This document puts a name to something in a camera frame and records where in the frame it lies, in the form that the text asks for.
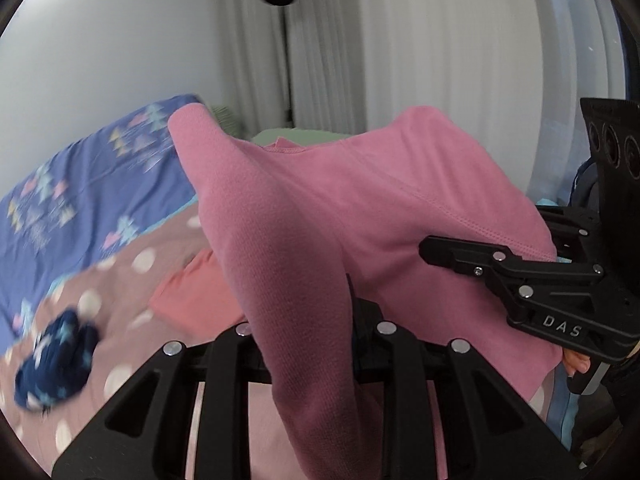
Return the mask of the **person's right hand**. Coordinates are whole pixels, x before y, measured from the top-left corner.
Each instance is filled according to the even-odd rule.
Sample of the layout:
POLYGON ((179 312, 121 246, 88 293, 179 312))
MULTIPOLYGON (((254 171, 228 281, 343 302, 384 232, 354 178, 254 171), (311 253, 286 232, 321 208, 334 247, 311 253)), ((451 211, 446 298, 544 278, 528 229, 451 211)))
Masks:
POLYGON ((590 369, 591 361, 589 356, 574 350, 564 349, 562 363, 567 375, 574 377, 576 373, 586 374, 590 369))

